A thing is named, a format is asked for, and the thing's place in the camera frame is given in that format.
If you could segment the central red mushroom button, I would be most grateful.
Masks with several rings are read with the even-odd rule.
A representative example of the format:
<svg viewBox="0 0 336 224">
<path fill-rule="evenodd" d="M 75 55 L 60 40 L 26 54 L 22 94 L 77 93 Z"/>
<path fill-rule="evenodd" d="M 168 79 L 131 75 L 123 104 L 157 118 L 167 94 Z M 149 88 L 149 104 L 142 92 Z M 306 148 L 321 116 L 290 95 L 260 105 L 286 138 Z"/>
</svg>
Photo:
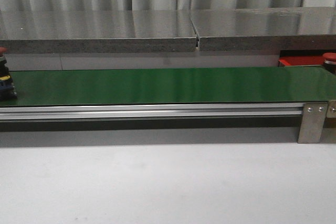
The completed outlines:
<svg viewBox="0 0 336 224">
<path fill-rule="evenodd" d="M 9 72 L 9 68 L 6 66 L 7 60 L 4 53 L 7 51 L 5 47 L 1 47 L 1 101 L 17 98 L 13 79 Z"/>
</svg>

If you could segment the red mushroom push button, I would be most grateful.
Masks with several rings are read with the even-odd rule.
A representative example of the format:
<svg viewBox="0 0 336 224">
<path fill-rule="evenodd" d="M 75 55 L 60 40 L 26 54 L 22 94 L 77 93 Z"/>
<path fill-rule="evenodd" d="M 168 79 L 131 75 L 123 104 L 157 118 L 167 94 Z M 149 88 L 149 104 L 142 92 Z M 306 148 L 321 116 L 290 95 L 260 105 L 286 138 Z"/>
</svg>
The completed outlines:
<svg viewBox="0 0 336 224">
<path fill-rule="evenodd" d="M 326 52 L 323 55 L 323 67 L 332 74 L 336 72 L 336 53 Z"/>
</svg>

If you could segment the green conveyor belt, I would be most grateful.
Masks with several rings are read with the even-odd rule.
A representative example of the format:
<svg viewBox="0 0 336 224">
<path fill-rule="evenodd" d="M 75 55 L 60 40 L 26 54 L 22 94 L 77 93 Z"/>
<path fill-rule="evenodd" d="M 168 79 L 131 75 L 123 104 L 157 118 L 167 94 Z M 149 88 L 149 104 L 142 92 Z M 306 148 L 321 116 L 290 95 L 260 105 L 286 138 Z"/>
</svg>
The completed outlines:
<svg viewBox="0 0 336 224">
<path fill-rule="evenodd" d="M 1 106 L 314 102 L 335 99 L 321 67 L 49 70 L 12 73 Z"/>
</svg>

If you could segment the red plastic tray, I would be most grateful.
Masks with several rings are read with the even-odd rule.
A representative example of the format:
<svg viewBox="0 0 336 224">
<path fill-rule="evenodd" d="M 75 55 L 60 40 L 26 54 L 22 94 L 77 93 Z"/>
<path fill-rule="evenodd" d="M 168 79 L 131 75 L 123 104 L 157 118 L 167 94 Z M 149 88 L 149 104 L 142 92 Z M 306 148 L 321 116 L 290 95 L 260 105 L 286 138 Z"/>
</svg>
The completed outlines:
<svg viewBox="0 0 336 224">
<path fill-rule="evenodd" d="M 285 56 L 280 57 L 278 66 L 318 66 L 323 67 L 323 56 Z"/>
</svg>

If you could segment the left grey stone shelf slab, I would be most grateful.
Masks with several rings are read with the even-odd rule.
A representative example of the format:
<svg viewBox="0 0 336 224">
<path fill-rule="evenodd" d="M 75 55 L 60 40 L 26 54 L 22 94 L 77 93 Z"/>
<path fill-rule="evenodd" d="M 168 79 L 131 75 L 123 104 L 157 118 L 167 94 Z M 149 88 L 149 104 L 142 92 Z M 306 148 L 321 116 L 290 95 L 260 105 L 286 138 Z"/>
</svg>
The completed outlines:
<svg viewBox="0 0 336 224">
<path fill-rule="evenodd" d="M 1 12 L 1 46 L 10 54 L 193 52 L 184 10 Z"/>
</svg>

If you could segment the grey stone shelf slab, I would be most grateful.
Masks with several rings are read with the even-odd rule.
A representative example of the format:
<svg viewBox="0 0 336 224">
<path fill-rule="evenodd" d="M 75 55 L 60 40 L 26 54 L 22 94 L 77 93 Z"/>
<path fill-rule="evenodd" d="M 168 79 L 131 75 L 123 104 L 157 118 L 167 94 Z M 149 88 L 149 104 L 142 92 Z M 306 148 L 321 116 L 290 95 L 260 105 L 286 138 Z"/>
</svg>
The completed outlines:
<svg viewBox="0 0 336 224">
<path fill-rule="evenodd" d="M 200 51 L 335 49 L 334 7 L 192 10 Z"/>
<path fill-rule="evenodd" d="M 184 10 L 1 12 L 1 46 L 10 54 L 193 52 Z"/>
</svg>

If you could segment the right grey stone shelf slab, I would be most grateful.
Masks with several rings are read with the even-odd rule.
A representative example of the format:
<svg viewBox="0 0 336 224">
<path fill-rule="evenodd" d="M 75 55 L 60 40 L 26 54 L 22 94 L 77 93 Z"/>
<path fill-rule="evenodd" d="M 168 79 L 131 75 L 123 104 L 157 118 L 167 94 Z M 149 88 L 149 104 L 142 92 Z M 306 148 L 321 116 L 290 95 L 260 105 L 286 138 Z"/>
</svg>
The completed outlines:
<svg viewBox="0 0 336 224">
<path fill-rule="evenodd" d="M 335 49 L 334 7 L 192 10 L 200 51 Z"/>
</svg>

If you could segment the aluminium conveyor side rail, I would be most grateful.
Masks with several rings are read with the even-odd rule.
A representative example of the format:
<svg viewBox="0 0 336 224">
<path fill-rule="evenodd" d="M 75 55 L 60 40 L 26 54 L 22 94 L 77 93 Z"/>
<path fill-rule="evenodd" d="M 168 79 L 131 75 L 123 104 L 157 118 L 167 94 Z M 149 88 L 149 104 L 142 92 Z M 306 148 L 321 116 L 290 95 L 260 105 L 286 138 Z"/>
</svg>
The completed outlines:
<svg viewBox="0 0 336 224">
<path fill-rule="evenodd" d="M 303 103 L 198 103 L 2 107 L 1 120 L 301 115 Z"/>
</svg>

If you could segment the steel conveyor support bracket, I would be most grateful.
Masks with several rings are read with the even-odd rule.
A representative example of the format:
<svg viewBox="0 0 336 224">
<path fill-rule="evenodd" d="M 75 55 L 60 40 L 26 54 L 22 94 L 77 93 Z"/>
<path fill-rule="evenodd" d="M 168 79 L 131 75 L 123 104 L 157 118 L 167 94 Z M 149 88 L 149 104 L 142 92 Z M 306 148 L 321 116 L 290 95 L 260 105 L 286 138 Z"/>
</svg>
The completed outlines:
<svg viewBox="0 0 336 224">
<path fill-rule="evenodd" d="M 321 140 L 328 103 L 305 103 L 297 143 L 314 144 Z"/>
</svg>

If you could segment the steel end bracket plate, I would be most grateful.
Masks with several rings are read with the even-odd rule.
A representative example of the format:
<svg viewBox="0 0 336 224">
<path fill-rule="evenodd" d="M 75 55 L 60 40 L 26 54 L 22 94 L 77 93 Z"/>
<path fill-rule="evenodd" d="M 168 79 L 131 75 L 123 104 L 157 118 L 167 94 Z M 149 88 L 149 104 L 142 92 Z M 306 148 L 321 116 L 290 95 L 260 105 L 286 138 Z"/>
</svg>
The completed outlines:
<svg viewBox="0 0 336 224">
<path fill-rule="evenodd" d="M 336 118 L 336 100 L 330 100 L 328 102 L 328 109 L 327 109 L 326 117 Z"/>
</svg>

